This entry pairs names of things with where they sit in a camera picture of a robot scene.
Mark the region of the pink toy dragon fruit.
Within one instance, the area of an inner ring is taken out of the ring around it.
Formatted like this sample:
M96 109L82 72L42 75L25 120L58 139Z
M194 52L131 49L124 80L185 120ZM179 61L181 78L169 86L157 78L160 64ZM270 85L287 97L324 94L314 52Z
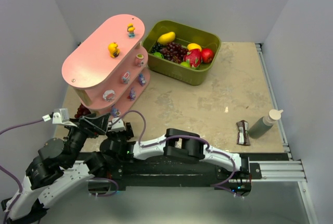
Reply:
M190 65L192 69L198 69L202 59L201 59L201 51L200 49L192 49L188 50L187 54L184 56L183 61Z

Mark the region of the red toy apple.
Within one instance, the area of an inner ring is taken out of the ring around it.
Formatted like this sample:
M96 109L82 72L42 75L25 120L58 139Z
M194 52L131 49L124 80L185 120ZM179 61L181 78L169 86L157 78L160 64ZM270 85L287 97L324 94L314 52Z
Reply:
M204 48L201 51L201 61L205 64L209 64L214 59L214 52L209 48Z

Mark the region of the black grape bunch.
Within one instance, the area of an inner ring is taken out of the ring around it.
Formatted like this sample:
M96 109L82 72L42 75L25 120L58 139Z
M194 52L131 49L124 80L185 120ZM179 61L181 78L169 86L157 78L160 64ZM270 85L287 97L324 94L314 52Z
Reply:
M160 43L156 43L152 48L151 48L151 53L155 53L155 52L161 52L161 50L164 48L164 46Z

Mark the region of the black table frame rail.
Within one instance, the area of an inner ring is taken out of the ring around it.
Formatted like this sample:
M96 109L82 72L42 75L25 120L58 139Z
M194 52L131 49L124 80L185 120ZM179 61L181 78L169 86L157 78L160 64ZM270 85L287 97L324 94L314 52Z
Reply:
M286 153L243 153L249 160L249 174L236 173L223 186L247 194L254 182L305 182L301 161L290 160ZM230 175L225 169L208 163L184 164L165 156L117 165L106 174L121 191L130 186L209 187Z

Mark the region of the purple bunny toy with strawberry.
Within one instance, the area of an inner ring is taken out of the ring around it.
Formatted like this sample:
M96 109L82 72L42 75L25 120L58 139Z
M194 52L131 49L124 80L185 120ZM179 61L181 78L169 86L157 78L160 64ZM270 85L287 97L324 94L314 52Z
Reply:
M120 112L120 110L118 108L112 106L112 108L111 108L111 115L112 115L112 117L117 118L117 117L120 117L121 112Z

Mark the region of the green toy pear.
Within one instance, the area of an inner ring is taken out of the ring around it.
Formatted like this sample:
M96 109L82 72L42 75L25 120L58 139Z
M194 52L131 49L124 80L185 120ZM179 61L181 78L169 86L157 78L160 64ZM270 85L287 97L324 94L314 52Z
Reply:
M186 68L191 68L190 64L186 61L180 63L181 66L186 67Z

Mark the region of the pink three-tier wooden shelf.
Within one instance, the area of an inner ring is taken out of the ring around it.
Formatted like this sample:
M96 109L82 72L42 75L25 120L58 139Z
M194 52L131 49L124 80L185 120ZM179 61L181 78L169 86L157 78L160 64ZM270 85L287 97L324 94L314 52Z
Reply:
M135 27L134 38L128 36L129 23ZM100 115L111 114L111 108L114 106L122 115L133 106L148 86L148 53L140 44L144 33L145 25L138 17L129 14L115 15L102 23L66 58L62 65L62 77L74 88L81 103L91 112ZM116 42L120 49L117 58L110 57L108 51L108 45L113 42ZM145 56L142 67L135 65L135 56L139 53ZM131 77L128 84L123 84L121 76L126 71L131 73ZM140 73L145 76L145 86L138 83ZM136 91L134 101L128 99L132 87ZM112 102L103 100L106 90L115 91Z

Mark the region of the yellow toy lemon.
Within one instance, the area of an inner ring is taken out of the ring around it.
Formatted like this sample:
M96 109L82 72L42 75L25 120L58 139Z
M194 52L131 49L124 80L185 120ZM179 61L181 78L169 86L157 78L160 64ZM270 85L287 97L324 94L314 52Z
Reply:
M196 44L196 43L190 43L190 44L188 44L187 45L187 49L189 51L194 50L194 49L198 49L200 52L202 51L201 46L199 44Z

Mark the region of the dark red grape bunch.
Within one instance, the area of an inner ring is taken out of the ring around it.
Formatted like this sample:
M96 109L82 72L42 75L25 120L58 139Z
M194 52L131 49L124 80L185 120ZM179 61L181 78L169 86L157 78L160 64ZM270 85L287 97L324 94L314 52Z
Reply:
M187 54L187 52L187 48L175 42L168 43L160 50L160 53L163 55L164 59L177 64L183 62L184 56Z

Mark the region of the yellow duck toy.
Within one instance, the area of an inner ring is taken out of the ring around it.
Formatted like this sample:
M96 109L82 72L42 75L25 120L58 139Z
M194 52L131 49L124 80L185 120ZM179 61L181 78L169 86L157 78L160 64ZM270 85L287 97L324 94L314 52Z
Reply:
M110 57L117 58L120 54L120 49L118 48L118 44L116 42L110 43L108 45L108 51L110 54Z

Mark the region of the olive green plastic bin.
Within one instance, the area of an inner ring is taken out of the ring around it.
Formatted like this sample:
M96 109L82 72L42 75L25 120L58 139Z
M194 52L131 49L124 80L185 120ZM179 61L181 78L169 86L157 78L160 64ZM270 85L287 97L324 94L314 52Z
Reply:
M152 71L190 85L200 85L205 80L210 68L213 67L214 62L201 64L195 70L153 55L152 48L157 43L158 37L171 31L175 32L175 43L181 44L183 47L190 43L196 43L201 47L211 49L215 56L217 56L221 47L220 38L213 33L205 32L185 24L171 20L162 20L152 27L142 43L142 46L148 52L148 66Z

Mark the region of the brown snack wrapper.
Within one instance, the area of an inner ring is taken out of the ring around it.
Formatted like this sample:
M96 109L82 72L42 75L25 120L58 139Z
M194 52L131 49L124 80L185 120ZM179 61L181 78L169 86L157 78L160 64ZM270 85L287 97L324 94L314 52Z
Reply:
M243 146L250 146L250 139L248 134L248 122L245 120L241 120L236 123L238 134L237 134L237 144Z

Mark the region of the pink round toy white face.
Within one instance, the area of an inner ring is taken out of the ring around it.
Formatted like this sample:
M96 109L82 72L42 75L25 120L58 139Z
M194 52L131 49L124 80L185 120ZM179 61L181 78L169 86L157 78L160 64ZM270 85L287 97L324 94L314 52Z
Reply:
M103 100L106 102L112 102L115 98L115 95L116 95L116 93L114 90L106 90L103 93Z

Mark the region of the green sauce squeeze bottle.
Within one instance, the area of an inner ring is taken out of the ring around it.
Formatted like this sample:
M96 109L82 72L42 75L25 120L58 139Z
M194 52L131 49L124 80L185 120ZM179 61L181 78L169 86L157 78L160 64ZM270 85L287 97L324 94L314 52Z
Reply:
M249 137L258 139L281 119L283 110L271 109L266 116L260 118L248 131Z

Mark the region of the yellow minion toy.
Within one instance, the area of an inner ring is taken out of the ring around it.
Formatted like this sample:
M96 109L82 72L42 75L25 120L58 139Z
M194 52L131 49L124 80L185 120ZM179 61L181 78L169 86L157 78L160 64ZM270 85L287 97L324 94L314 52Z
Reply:
M129 38L134 38L135 37L135 27L132 23L129 23L127 26L127 33Z

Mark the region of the pink toy with green center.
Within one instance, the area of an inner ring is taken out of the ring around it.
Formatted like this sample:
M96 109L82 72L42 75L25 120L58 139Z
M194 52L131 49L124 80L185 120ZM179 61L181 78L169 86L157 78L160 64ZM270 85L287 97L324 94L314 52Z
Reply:
M142 67L144 65L144 58L145 56L141 53L135 56L135 65L138 67Z

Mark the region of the green toy lime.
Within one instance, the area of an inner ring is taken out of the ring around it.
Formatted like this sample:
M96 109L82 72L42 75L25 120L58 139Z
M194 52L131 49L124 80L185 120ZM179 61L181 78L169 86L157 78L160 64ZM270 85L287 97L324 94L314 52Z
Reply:
M160 52L154 52L153 55L158 57L158 58L164 59L164 56Z

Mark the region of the purple bunny toy blue bow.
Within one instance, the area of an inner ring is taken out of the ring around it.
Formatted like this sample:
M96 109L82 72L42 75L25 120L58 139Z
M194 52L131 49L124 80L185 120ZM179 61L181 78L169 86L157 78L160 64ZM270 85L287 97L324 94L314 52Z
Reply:
M146 79L145 79L145 76L143 73L140 73L138 75L138 83L141 85L141 86L145 86L146 85Z

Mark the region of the yellow toy mango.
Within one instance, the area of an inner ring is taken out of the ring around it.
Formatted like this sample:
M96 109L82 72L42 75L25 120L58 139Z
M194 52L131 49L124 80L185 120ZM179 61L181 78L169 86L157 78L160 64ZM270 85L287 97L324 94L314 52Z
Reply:
M171 31L168 33L165 33L163 35L161 35L158 39L157 42L162 44L162 45L167 45L168 43L171 43L175 40L175 32Z

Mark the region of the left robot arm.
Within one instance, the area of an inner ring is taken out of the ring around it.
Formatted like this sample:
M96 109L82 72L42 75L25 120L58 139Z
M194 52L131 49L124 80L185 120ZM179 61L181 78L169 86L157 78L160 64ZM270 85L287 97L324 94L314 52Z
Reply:
M104 175L106 160L100 152L91 152L77 167L74 164L87 139L106 135L109 117L109 114L90 114L64 121L68 129L66 139L49 139L28 165L15 195L1 202L3 222L34 223L71 189Z

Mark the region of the red grape bunch on table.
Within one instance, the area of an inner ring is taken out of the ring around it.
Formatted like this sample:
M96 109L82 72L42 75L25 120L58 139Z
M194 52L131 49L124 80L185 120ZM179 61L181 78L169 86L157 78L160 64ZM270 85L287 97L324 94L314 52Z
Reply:
M91 111L86 108L83 104L81 104L76 111L76 114L74 115L75 118L80 118L81 116L89 115Z

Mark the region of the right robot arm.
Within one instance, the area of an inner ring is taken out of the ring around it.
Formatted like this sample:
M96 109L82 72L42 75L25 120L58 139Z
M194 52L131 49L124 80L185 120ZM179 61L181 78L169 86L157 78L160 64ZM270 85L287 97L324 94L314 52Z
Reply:
M111 126L99 150L121 161L147 160L163 155L188 164L204 162L216 165L230 178L250 174L247 156L215 148L195 133L168 128L164 135L142 143L131 142L133 136L130 124L121 131Z

